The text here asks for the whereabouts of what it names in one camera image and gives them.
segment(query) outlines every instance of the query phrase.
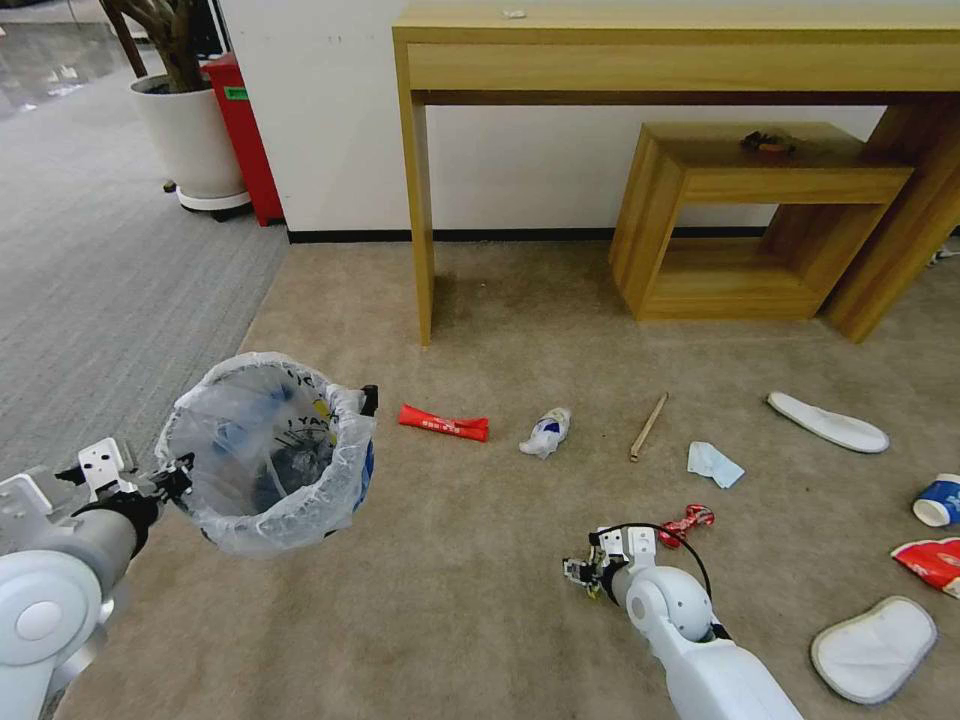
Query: red plastic packaging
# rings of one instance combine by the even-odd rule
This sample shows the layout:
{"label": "red plastic packaging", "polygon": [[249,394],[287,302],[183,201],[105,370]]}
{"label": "red plastic packaging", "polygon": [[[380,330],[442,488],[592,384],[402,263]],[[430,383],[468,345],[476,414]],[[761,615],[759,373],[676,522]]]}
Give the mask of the red plastic packaging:
{"label": "red plastic packaging", "polygon": [[928,585],[960,600],[960,538],[918,540],[901,545],[890,556]]}
{"label": "red plastic packaging", "polygon": [[[713,510],[708,508],[706,505],[687,505],[686,513],[686,516],[681,520],[673,520],[671,522],[664,523],[663,527],[672,532],[673,535],[679,535],[686,540],[687,530],[692,527],[696,527],[697,525],[713,525],[717,519],[717,516],[713,514]],[[680,541],[670,533],[665,533],[661,530],[657,534],[660,536],[660,542],[667,547],[680,547]]]}
{"label": "red plastic packaging", "polygon": [[409,405],[400,408],[397,422],[480,442],[486,442],[490,432],[487,418],[442,418]]}

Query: black baseboard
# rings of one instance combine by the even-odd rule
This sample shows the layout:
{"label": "black baseboard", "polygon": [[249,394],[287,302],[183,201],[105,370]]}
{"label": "black baseboard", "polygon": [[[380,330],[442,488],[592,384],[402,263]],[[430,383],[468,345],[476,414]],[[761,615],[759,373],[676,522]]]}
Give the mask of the black baseboard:
{"label": "black baseboard", "polygon": [[[761,237],[755,225],[674,228],[673,237]],[[437,242],[525,242],[530,240],[609,240],[613,228],[511,228],[506,230],[434,230]],[[291,243],[409,242],[409,230],[287,230]]]}

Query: potted plant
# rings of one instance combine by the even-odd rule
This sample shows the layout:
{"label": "potted plant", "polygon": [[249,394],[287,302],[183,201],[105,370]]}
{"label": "potted plant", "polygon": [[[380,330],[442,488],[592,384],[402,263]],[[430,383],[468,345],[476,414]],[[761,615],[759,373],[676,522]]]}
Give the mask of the potted plant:
{"label": "potted plant", "polygon": [[140,23],[165,73],[130,86],[180,203],[226,210],[250,202],[230,137],[190,31],[198,0],[101,0]]}

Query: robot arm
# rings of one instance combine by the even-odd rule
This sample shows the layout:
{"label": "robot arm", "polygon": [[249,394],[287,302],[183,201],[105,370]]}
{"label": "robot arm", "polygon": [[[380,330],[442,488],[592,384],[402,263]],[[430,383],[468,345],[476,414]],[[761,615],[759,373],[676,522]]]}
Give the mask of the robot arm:
{"label": "robot arm", "polygon": [[[0,530],[19,549],[0,557],[4,718],[39,717],[96,656],[130,560],[163,504],[190,491],[191,461],[134,478],[132,456],[107,438],[56,477],[37,467],[0,482]],[[63,480],[84,484],[90,502],[71,513],[76,493]]]}
{"label": "robot arm", "polygon": [[654,529],[601,528],[591,540],[590,560],[564,560],[564,574],[626,610],[663,665],[681,720],[803,720],[763,663],[729,639],[700,583],[655,564]]}

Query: white paper scrap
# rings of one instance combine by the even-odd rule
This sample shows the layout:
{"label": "white paper scrap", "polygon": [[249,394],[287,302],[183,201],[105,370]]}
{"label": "white paper scrap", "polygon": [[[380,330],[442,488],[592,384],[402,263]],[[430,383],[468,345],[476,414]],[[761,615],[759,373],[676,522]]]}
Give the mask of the white paper scrap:
{"label": "white paper scrap", "polygon": [[728,488],[746,471],[710,443],[695,441],[690,443],[687,472],[713,478],[717,485]]}

